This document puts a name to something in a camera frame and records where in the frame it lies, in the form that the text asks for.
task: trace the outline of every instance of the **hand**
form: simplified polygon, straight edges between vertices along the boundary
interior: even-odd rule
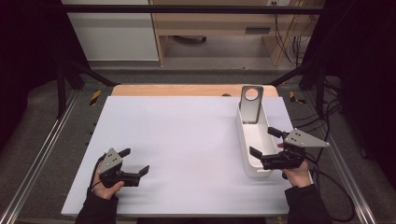
[[[99,178],[99,167],[102,164],[102,162],[99,163],[98,168],[96,169],[96,173],[95,173],[95,177],[93,178],[93,184],[94,187],[92,189],[92,192],[94,194],[96,194],[96,196],[103,198],[103,199],[107,199],[110,200],[111,197],[117,193],[118,191],[120,191],[120,189],[122,188],[122,186],[124,185],[123,181],[119,181],[117,184],[115,184],[113,187],[111,187],[110,189],[106,188],[102,182],[100,182],[100,178]]]
[[[293,187],[303,188],[311,185],[307,161],[303,161],[299,168],[282,169],[282,171],[288,177],[288,180]]]

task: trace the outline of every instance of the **gray floor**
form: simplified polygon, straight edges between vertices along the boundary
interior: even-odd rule
[[[145,65],[96,68],[102,75],[121,83],[244,84],[267,83],[292,69],[293,65],[286,59],[281,66],[273,67],[264,48],[250,49],[246,47],[249,44],[260,45],[261,39],[209,37],[205,44],[171,39],[164,67]],[[60,214],[66,198],[65,193],[73,183],[78,166],[91,139],[90,133],[94,131],[94,123],[99,119],[106,96],[112,90],[88,77],[84,77],[84,79],[87,81],[87,85],[79,93],[71,116],[64,125],[57,143],[49,154],[19,213],[19,220],[40,218],[73,221],[73,218],[63,217]],[[299,78],[296,77],[277,87],[279,95],[285,100],[291,119],[306,118],[313,114],[308,104],[290,101],[290,91],[293,91],[299,100],[306,100],[306,96],[311,94],[310,91],[299,91],[294,85],[298,80]],[[329,77],[329,80],[334,85],[339,85],[337,78]],[[102,90],[102,94],[96,105],[89,105],[92,94],[96,90]],[[334,96],[330,92],[326,92],[325,100],[330,102],[332,99]],[[17,192],[50,132],[56,114],[55,82],[50,82],[30,92],[28,107],[21,123],[1,152],[0,165],[3,169],[0,170],[0,211],[5,211]],[[297,126],[308,121],[309,119],[305,119],[292,123]],[[309,131],[316,126],[318,123],[302,128],[302,130]],[[323,137],[319,130],[315,130],[311,134]],[[355,140],[354,133],[350,130],[348,122],[342,114],[335,113],[331,116],[331,135],[356,178],[377,223],[396,223],[395,190],[383,176],[375,161],[361,157],[360,145]],[[311,152],[318,153],[316,149],[312,149]],[[319,164],[321,171],[340,182],[340,177],[328,151],[324,151]],[[340,218],[347,217],[350,208],[345,195],[326,178],[320,179],[320,185],[322,197],[331,215]],[[355,217],[352,223],[360,223],[358,217]]]

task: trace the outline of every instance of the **forearm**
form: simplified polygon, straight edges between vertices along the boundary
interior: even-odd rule
[[[288,223],[332,223],[329,212],[315,185],[285,191],[290,207]]]
[[[116,223],[118,198],[106,200],[90,193],[78,214],[76,224]]]

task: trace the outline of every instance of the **white tabletop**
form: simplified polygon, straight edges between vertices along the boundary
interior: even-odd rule
[[[137,188],[122,188],[118,214],[129,217],[243,217],[287,214],[290,183],[274,171],[245,174],[236,129],[239,97],[109,96],[62,214],[76,216],[92,169],[111,147],[131,148],[121,170],[150,165]],[[292,129],[283,99],[262,100],[270,126]]]

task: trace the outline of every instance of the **silver bracket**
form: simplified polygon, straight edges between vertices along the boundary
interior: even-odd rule
[[[285,138],[285,142],[287,144],[296,147],[329,147],[330,146],[329,143],[322,141],[308,133],[304,133],[298,129],[294,129],[293,131],[291,131],[288,134],[288,136]]]
[[[262,93],[262,86],[242,87],[241,101],[239,102],[242,123],[256,124],[259,121]]]
[[[103,162],[99,168],[99,174],[116,167],[120,163],[122,163],[122,157],[116,150],[114,150],[114,148],[111,147],[103,159]]]

